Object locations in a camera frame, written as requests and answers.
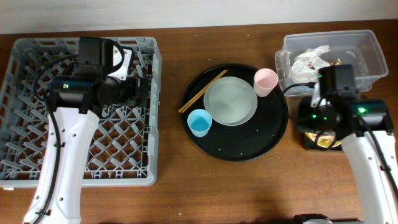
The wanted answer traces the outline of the white paper napkin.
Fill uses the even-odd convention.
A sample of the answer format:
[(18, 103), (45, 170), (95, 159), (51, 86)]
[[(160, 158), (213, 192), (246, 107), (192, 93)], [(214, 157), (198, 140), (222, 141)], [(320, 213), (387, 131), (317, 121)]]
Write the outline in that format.
[(296, 56), (290, 68), (289, 78), (294, 83), (317, 81), (319, 69), (330, 66), (328, 62), (320, 57), (329, 51), (328, 45), (322, 45), (314, 49), (307, 49), (304, 53)]

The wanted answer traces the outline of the light blue plastic cup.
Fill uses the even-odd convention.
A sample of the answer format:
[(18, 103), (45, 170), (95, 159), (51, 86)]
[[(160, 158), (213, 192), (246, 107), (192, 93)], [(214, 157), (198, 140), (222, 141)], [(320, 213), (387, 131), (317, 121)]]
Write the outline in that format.
[(189, 129), (198, 138), (202, 138), (208, 134), (212, 121), (211, 114), (203, 109), (193, 110), (187, 118)]

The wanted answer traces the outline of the clear plastic waste bin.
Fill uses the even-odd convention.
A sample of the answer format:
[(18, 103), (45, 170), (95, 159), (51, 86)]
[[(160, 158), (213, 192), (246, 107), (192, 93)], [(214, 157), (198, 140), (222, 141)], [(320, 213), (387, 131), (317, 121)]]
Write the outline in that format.
[(275, 54), (281, 90), (298, 84), (289, 78), (294, 58), (322, 45), (330, 49), (320, 56), (323, 60), (330, 63), (340, 59), (342, 65), (353, 66), (354, 80), (360, 91), (370, 90), (374, 82), (389, 73), (381, 46), (371, 30), (291, 34), (284, 37), (282, 50)]

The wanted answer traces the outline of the yellow plastic bowl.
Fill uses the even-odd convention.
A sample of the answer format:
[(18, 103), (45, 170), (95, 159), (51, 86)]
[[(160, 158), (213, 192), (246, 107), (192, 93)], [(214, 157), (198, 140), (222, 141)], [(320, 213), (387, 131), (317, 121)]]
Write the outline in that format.
[(322, 148), (322, 149), (327, 149), (327, 148), (330, 147), (331, 145), (333, 145), (333, 148), (338, 147), (338, 146), (341, 145), (341, 142), (340, 142), (340, 141), (337, 141), (336, 139), (335, 139), (332, 143), (330, 143), (330, 144), (317, 143), (318, 139), (312, 138), (312, 134), (316, 134), (316, 133), (308, 133), (308, 132), (306, 132), (306, 133), (305, 133), (305, 136), (306, 136), (309, 140), (311, 140), (312, 142), (314, 142), (314, 143), (316, 144), (316, 146), (318, 146), (318, 147), (320, 147), (320, 148)]

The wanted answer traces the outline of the pink plastic cup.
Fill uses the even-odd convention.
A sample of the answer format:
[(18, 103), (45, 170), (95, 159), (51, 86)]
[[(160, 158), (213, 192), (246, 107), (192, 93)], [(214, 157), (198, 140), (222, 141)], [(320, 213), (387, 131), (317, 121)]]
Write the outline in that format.
[(278, 76), (269, 68), (259, 69), (254, 74), (253, 88), (259, 97), (267, 96), (278, 84)]

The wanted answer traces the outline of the peanut shells and rice waste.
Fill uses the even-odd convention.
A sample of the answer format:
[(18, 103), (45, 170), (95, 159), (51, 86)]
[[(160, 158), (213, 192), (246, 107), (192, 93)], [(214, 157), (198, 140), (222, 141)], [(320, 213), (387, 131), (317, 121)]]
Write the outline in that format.
[(322, 144), (330, 144), (335, 140), (334, 136), (331, 135), (320, 135), (319, 137), (317, 137), (318, 134), (312, 134), (312, 138), (314, 139), (318, 139), (317, 143), (322, 143)]

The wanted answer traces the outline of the gold foil wrapper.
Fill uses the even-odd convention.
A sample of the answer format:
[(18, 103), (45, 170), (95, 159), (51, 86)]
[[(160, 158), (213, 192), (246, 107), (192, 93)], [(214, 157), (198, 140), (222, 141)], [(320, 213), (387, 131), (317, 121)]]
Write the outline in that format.
[(338, 59), (335, 62), (330, 62), (330, 65), (342, 65), (342, 64), (343, 64), (343, 62), (340, 59)]

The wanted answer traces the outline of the black rectangular tray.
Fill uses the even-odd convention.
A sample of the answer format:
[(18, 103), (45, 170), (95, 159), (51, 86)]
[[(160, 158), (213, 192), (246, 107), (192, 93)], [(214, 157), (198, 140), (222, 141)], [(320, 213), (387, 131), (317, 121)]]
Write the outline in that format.
[[(312, 107), (311, 105), (311, 101), (312, 101), (312, 97), (311, 96), (304, 96), (301, 100), (301, 102), (298, 104), (298, 115), (299, 116), (304, 116), (305, 114), (308, 114)], [(338, 147), (331, 147), (330, 149), (322, 149), (318, 146), (316, 146), (316, 144), (314, 142), (312, 142), (311, 140), (309, 140), (306, 136), (305, 136), (306, 132), (302, 132), (302, 139), (303, 139), (303, 146), (306, 150), (311, 150), (311, 151), (331, 151), (331, 152), (342, 152), (342, 148), (341, 145)]]

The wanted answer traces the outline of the grey plastic dishwasher rack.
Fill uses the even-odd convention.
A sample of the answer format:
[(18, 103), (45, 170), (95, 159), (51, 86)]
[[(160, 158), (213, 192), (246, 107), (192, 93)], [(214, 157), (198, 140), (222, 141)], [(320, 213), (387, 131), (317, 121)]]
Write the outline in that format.
[[(85, 187), (146, 187), (157, 178), (157, 115), (162, 57), (153, 37), (118, 37), (134, 51), (127, 75), (147, 78), (145, 107), (104, 109), (86, 159)], [(77, 53), (77, 38), (14, 42), (1, 84), (1, 187), (37, 186), (49, 132), (47, 110), (36, 98)]]

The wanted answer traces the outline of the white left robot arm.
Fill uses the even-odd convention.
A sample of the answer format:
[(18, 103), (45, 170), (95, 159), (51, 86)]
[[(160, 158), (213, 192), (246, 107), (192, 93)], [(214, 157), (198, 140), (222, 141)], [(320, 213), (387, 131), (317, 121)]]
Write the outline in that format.
[(49, 133), (35, 197), (24, 223), (80, 223), (86, 160), (103, 107), (145, 106), (149, 79), (60, 76), (44, 95)]

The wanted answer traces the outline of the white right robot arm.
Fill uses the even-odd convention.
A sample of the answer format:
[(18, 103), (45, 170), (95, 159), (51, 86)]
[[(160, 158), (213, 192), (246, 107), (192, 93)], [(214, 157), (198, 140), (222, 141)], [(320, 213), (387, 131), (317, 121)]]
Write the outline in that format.
[(329, 95), (325, 105), (305, 97), (296, 128), (334, 136), (349, 160), (365, 223), (397, 223), (397, 161), (394, 127), (385, 102)]

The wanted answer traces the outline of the grey round plate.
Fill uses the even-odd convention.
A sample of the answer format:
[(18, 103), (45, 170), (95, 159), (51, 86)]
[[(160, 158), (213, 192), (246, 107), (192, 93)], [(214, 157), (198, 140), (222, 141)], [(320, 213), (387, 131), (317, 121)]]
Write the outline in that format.
[(207, 88), (203, 104), (217, 123), (237, 126), (253, 117), (257, 110), (257, 95), (243, 79), (223, 77)]

